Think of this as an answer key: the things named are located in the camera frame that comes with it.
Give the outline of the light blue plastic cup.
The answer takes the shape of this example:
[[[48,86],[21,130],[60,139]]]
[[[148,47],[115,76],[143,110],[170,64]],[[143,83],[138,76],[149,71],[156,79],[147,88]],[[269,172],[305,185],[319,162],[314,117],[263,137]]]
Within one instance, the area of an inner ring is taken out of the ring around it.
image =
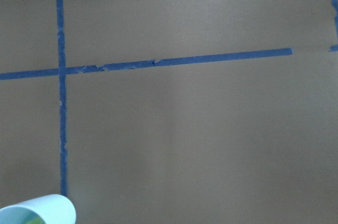
[[[45,195],[1,208],[1,223],[28,223],[40,218],[43,223],[75,223],[73,203],[59,194]]]

